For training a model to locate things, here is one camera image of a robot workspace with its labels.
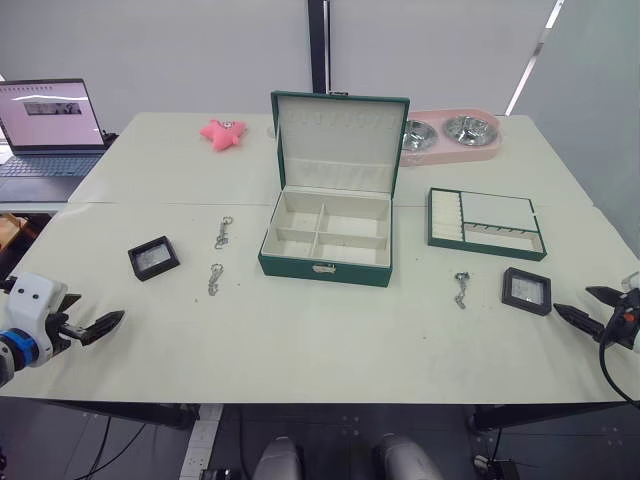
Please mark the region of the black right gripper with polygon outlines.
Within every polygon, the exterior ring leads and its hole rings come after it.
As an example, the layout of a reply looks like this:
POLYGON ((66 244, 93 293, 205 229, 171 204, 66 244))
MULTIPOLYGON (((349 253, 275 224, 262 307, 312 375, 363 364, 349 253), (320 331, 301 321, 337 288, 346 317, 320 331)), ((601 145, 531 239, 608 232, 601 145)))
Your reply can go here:
POLYGON ((603 335, 606 348, 614 343, 633 348, 639 339, 639 293, 622 293, 607 286, 589 286, 585 290, 601 303, 614 307, 606 329, 601 322, 576 307, 554 303, 553 308, 562 319, 594 341, 600 342, 603 335))

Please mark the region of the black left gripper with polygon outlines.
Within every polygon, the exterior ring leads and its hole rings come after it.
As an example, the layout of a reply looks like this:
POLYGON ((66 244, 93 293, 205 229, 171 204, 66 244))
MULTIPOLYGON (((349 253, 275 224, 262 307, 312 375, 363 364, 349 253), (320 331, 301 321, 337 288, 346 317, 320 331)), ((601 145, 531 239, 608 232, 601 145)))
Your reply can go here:
POLYGON ((79 341, 83 346, 88 346, 114 330, 125 315, 124 310, 112 311, 101 316, 88 327, 70 325, 66 323, 69 316, 65 311, 81 297, 81 294, 65 294, 58 309, 47 316, 45 331, 52 344, 53 353, 61 353, 71 346, 71 341, 61 336, 61 328, 64 336, 79 341))

